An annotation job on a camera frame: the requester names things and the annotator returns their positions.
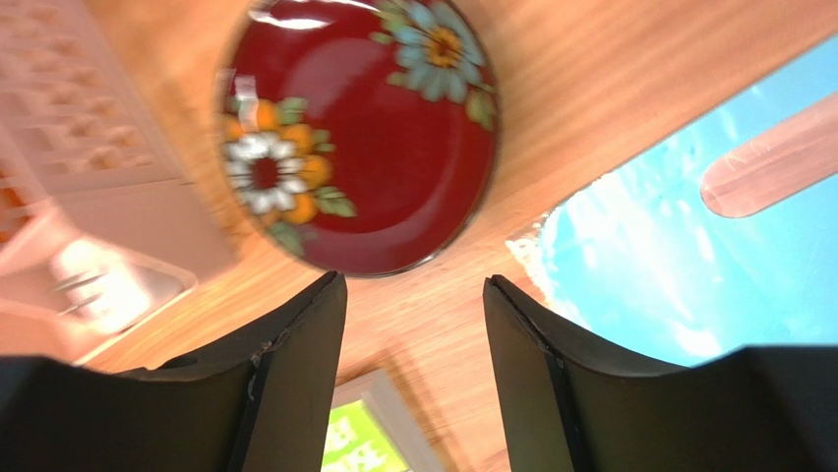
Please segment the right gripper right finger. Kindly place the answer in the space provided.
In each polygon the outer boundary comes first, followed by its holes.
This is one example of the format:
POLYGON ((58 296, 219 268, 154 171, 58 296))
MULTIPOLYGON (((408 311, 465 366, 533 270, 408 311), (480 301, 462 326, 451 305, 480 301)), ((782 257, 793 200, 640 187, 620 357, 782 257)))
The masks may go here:
POLYGON ((483 289, 515 471, 833 471, 837 350, 746 347, 684 368, 606 340, 505 277, 483 289))

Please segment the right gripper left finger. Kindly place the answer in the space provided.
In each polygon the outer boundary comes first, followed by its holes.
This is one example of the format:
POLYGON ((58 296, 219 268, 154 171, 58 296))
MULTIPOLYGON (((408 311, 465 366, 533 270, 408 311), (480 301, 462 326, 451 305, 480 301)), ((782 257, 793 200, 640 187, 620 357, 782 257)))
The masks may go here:
POLYGON ((316 471, 347 308, 329 272, 154 370, 1 360, 5 471, 316 471))

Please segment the red floral plate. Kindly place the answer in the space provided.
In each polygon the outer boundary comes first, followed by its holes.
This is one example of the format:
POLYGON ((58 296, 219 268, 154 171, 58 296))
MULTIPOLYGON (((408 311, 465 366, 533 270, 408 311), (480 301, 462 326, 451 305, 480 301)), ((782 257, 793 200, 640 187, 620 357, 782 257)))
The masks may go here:
POLYGON ((299 260, 381 277, 437 256, 500 145, 490 55, 452 1, 257 1, 219 72, 238 202, 299 260))

